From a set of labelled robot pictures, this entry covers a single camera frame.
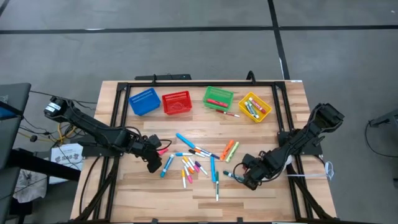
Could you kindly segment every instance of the wooden table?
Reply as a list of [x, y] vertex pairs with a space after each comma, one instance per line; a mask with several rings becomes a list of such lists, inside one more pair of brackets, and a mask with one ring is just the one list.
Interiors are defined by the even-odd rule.
[[[95, 118], [106, 124], [109, 124], [111, 120], [116, 86], [117, 82], [103, 82], [99, 94]], [[294, 125], [296, 128], [302, 128], [310, 114], [303, 83], [286, 81], [286, 87]], [[221, 174], [220, 201], [216, 202], [215, 200], [215, 185], [211, 181], [211, 175], [207, 177], [202, 172], [195, 173], [193, 184], [187, 183], [187, 189], [182, 187], [181, 169], [183, 164], [180, 161], [181, 157], [175, 157], [165, 178], [161, 179], [161, 169], [150, 174], [145, 162], [135, 158], [132, 154], [125, 154], [119, 165], [111, 215], [112, 222], [150, 222], [152, 218], [157, 218], [160, 222], [233, 222], [236, 221], [236, 217], [243, 217], [243, 220], [247, 222], [295, 220], [288, 180], [283, 175], [285, 172], [278, 179], [264, 183], [255, 191], [222, 174], [223, 170], [232, 171], [246, 153], [256, 156], [261, 150], [268, 151], [278, 147], [277, 132], [279, 128], [275, 110], [272, 110], [263, 122], [256, 124], [238, 108], [238, 101], [250, 91], [274, 108], [271, 87], [234, 86], [222, 88], [234, 92], [230, 112], [240, 114], [240, 118], [217, 113], [204, 107], [202, 99], [206, 88], [195, 86], [155, 87], [160, 97], [164, 94], [188, 90], [193, 105], [192, 110], [188, 113], [168, 116], [164, 114], [161, 105], [159, 109], [145, 116], [136, 116], [129, 107], [126, 120], [126, 126], [135, 126], [141, 130], [142, 134], [156, 134], [159, 138], [172, 140], [169, 152], [162, 156], [164, 164], [171, 153], [188, 151], [188, 146], [177, 139], [175, 133], [182, 134], [197, 146], [216, 154], [222, 153], [230, 139], [239, 141], [240, 146], [230, 163], [216, 160], [216, 170]], [[131, 96], [146, 89], [148, 87], [133, 87]], [[279, 100], [282, 116], [286, 122], [280, 92]], [[122, 103], [123, 100], [119, 106], [119, 113], [122, 110]], [[199, 161], [211, 174], [208, 158], [193, 156], [192, 159]], [[302, 156], [302, 160], [306, 174], [324, 173], [322, 164], [314, 156]], [[81, 190], [93, 161], [94, 158], [89, 158], [84, 162], [71, 218], [78, 215]], [[90, 175], [83, 197], [83, 208], [96, 193], [101, 166], [102, 159], [98, 161]], [[307, 185], [318, 203], [327, 213], [335, 217], [336, 213], [326, 178], [308, 177]], [[104, 217], [104, 205], [107, 198], [106, 192], [101, 204], [100, 218]], [[299, 190], [298, 199], [302, 216], [305, 217], [302, 195]]]

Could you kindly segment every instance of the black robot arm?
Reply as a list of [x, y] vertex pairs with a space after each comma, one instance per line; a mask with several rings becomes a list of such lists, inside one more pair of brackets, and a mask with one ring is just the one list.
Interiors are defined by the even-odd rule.
[[263, 178], [275, 179], [282, 172], [287, 158], [300, 152], [307, 144], [318, 145], [324, 136], [321, 133], [335, 131], [343, 122], [344, 115], [330, 104], [318, 104], [311, 112], [307, 125], [292, 132], [286, 143], [272, 151], [259, 153], [259, 157], [246, 154], [242, 164], [246, 168], [243, 184], [255, 190]]
[[112, 128], [88, 116], [75, 107], [72, 100], [51, 97], [49, 105], [44, 109], [44, 115], [56, 122], [69, 122], [92, 135], [102, 147], [134, 154], [148, 162], [149, 172], [155, 172], [161, 165], [161, 158], [156, 149], [162, 145], [154, 134], [150, 137], [141, 136], [126, 127]]

